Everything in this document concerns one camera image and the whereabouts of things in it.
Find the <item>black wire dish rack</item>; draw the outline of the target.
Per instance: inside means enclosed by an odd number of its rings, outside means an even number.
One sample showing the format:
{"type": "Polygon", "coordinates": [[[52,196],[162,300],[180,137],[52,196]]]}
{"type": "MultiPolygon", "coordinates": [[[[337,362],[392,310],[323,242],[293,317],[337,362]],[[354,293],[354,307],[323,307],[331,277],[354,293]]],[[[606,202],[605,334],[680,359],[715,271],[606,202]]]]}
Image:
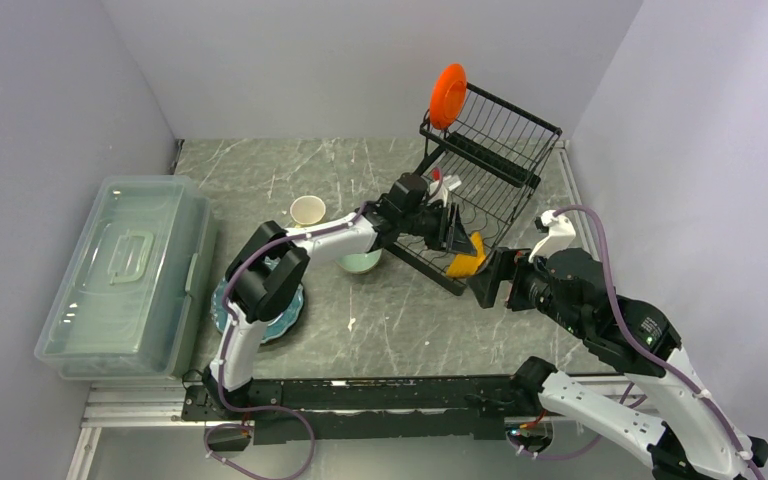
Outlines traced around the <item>black wire dish rack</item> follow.
{"type": "Polygon", "coordinates": [[[387,172],[433,169],[461,183],[450,201],[467,233],[478,232],[485,250],[501,245],[536,193],[544,166],[558,146],[560,127],[478,86],[468,85],[455,122],[437,130],[422,119],[412,138],[372,141],[378,165],[387,172]]]}

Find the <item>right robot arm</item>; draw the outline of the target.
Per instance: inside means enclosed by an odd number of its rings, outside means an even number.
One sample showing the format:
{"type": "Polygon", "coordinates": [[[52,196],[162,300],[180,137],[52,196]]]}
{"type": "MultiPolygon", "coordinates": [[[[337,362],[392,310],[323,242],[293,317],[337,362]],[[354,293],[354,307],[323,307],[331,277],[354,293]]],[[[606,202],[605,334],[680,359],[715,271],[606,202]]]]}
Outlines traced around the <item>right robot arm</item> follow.
{"type": "Polygon", "coordinates": [[[507,309],[536,310],[638,387],[658,413],[642,414],[529,357],[511,377],[517,411],[570,417],[632,453],[656,479],[743,479],[768,460],[768,442],[740,432],[703,388],[680,335],[653,305],[607,285],[603,263],[580,248],[528,260],[502,248],[466,283],[483,308],[508,281],[507,309]]]}

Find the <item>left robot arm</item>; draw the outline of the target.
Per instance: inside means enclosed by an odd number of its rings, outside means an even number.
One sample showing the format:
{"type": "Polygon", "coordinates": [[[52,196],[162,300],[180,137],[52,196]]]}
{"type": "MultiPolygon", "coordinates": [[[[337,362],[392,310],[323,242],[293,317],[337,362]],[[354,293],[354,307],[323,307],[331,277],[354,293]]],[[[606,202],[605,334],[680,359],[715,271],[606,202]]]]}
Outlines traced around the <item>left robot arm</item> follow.
{"type": "Polygon", "coordinates": [[[224,420],[248,407],[267,326],[288,309],[308,268],[387,248],[402,236],[417,237],[433,251],[475,255],[446,181],[443,174],[427,181],[405,173],[388,192],[340,219],[298,228],[262,223],[226,271],[221,300],[228,319],[203,374],[208,407],[224,420]]]}

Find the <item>light green ceramic bowl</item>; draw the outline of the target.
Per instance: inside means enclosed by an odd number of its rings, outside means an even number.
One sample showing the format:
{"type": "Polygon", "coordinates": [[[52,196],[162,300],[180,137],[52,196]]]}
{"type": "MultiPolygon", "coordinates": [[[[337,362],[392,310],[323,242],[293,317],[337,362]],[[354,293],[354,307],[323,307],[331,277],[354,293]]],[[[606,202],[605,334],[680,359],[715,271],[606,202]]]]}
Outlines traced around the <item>light green ceramic bowl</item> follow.
{"type": "Polygon", "coordinates": [[[350,254],[336,260],[338,266],[351,274],[364,274],[375,268],[382,257],[381,250],[350,254]]]}

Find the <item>yellow ribbed bowl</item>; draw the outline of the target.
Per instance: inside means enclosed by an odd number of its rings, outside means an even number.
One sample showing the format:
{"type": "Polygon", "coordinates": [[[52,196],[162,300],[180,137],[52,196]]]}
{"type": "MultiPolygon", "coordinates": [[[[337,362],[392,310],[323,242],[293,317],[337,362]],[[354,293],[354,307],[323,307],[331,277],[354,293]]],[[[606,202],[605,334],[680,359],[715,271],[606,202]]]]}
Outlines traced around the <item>yellow ribbed bowl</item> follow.
{"type": "Polygon", "coordinates": [[[475,275],[487,258],[484,241],[479,231],[474,231],[470,240],[475,248],[473,255],[457,254],[445,271],[448,278],[462,279],[475,275]]]}

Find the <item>orange plate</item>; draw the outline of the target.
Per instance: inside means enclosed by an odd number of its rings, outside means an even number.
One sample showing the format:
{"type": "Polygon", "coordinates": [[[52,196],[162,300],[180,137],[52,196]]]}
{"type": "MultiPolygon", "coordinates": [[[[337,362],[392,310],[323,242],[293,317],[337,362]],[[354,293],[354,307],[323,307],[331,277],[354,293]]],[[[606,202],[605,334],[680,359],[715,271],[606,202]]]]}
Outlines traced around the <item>orange plate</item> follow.
{"type": "Polygon", "coordinates": [[[438,77],[429,102],[429,122],[437,130],[448,129],[464,105],[468,81],[459,63],[448,65],[438,77]]]}

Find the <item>pale yellow mug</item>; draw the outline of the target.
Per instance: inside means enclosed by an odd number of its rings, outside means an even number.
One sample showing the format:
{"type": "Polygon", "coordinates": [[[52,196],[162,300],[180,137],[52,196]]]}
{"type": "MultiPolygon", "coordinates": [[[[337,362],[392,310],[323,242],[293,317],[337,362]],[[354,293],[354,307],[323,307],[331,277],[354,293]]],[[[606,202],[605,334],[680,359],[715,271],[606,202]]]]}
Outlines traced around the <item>pale yellow mug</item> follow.
{"type": "Polygon", "coordinates": [[[296,228],[315,225],[323,220],[327,212],[324,201],[315,195],[296,198],[289,208],[289,214],[296,228]]]}

